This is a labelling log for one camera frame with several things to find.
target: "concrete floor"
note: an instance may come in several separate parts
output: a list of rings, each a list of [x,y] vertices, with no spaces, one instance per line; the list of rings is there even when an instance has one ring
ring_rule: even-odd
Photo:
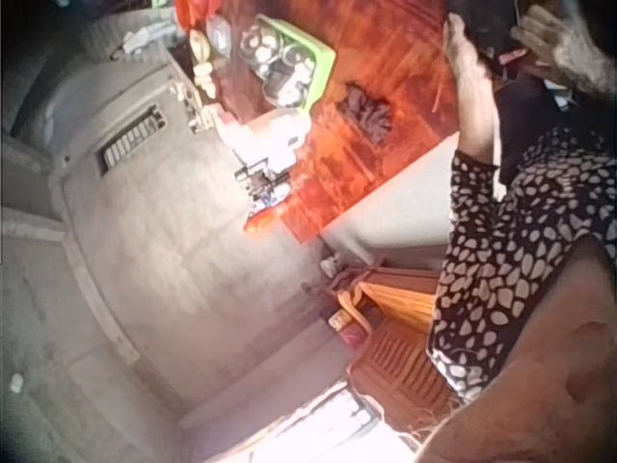
[[[156,102],[168,126],[103,178],[85,155],[64,194],[110,310],[164,381],[197,405],[314,320],[301,284],[323,278],[321,247],[300,246],[284,227],[244,234],[238,161],[214,132],[193,135],[171,95]]]

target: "hand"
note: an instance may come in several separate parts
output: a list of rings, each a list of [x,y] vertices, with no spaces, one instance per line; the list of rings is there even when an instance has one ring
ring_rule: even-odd
[[[577,8],[562,20],[534,5],[521,27],[512,29],[512,38],[533,51],[553,68],[560,80],[579,90],[615,95],[615,63],[593,43]]]
[[[449,14],[443,26],[445,56],[457,81],[490,79],[486,66],[479,61],[473,43],[465,36],[465,22],[457,14]]]
[[[496,107],[493,83],[478,59],[473,43],[465,37],[465,23],[449,14],[443,26],[445,54],[457,82],[459,100],[459,150],[491,164],[495,147]]]

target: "fingers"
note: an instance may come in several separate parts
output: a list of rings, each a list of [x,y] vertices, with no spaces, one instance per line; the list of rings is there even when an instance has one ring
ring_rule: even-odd
[[[522,27],[526,32],[533,34],[548,44],[557,45],[559,43],[559,30],[531,16],[525,16],[523,18]]]
[[[533,51],[541,60],[548,63],[553,61],[552,51],[554,49],[554,44],[540,39],[538,36],[522,27],[514,27],[510,35],[512,39],[519,41],[523,46]]]
[[[449,13],[447,22],[450,24],[454,37],[462,37],[465,33],[465,22],[463,18],[455,13]]]
[[[547,28],[554,29],[557,32],[560,32],[565,27],[561,19],[539,5],[533,5],[527,12],[526,16],[538,21],[541,24],[544,24]]]
[[[513,28],[510,35],[542,60],[552,62],[554,48],[559,44],[565,27],[564,22],[553,13],[533,5],[521,21],[521,26]]]

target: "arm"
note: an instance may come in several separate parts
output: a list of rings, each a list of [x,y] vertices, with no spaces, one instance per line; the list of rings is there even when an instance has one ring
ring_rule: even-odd
[[[496,167],[492,163],[496,105],[488,71],[465,37],[463,20],[450,14],[443,30],[459,99],[459,146],[452,161],[451,180],[453,234],[450,242],[455,246],[461,234],[468,238],[486,236],[490,226],[495,206]]]
[[[493,198],[495,170],[496,166],[480,162],[459,150],[454,155],[450,185],[451,248],[473,238],[480,249],[482,238],[490,233],[496,206]]]
[[[497,111],[489,71],[465,37],[460,16],[450,14],[443,28],[445,53],[456,77],[459,151],[485,164],[494,162]]]

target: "dark hair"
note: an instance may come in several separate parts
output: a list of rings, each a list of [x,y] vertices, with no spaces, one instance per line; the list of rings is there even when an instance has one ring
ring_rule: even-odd
[[[591,39],[596,46],[615,58],[615,0],[577,0]]]

